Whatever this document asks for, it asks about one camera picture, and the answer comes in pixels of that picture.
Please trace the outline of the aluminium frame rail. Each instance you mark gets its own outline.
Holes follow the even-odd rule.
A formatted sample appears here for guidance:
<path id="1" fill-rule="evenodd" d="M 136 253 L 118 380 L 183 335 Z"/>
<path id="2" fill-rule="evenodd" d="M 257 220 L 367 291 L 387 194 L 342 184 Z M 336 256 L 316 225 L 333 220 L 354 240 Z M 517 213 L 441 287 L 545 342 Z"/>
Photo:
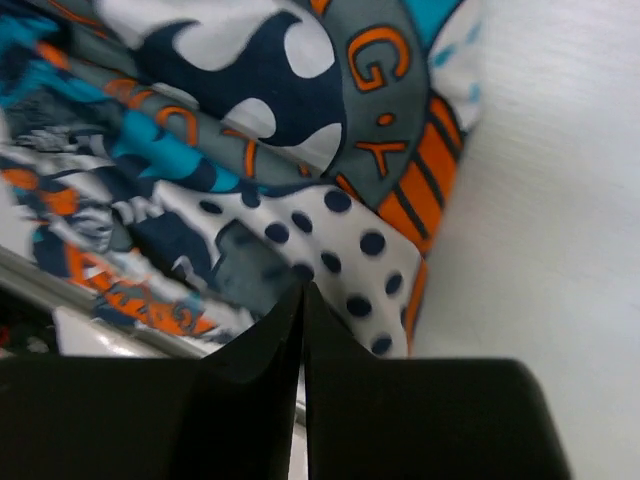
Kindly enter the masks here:
<path id="1" fill-rule="evenodd" d="M 202 358 L 220 348 L 150 328 L 110 324 L 93 315 L 94 297 L 88 291 L 39 270 L 6 248 L 1 249 L 1 285 L 51 314 L 65 355 Z"/>

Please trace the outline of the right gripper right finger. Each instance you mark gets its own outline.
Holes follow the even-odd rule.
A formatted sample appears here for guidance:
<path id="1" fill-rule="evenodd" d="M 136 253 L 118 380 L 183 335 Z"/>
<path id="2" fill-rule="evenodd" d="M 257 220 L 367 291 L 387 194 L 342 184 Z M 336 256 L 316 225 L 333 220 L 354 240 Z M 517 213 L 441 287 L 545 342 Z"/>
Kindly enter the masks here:
<path id="1" fill-rule="evenodd" d="M 304 291 L 313 479 L 567 479 L 543 391 L 506 358 L 381 359 Z"/>

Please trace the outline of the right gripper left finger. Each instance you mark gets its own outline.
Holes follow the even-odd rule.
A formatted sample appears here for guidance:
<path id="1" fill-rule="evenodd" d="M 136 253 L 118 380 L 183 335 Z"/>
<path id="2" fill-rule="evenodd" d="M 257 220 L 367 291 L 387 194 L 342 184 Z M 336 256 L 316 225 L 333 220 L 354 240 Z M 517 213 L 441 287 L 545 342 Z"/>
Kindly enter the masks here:
<path id="1" fill-rule="evenodd" d="M 302 296 L 201 359 L 4 359 L 2 477 L 286 478 Z"/>

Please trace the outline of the colourful patterned shorts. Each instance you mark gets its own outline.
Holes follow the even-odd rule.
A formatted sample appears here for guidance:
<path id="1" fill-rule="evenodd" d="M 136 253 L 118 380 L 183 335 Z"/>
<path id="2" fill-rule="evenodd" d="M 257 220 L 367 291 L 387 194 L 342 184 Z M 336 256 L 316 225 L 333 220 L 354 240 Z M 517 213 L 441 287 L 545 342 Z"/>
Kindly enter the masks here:
<path id="1" fill-rule="evenodd" d="M 482 26 L 480 1 L 5 1 L 1 245 L 200 352 L 312 282 L 407 356 Z"/>

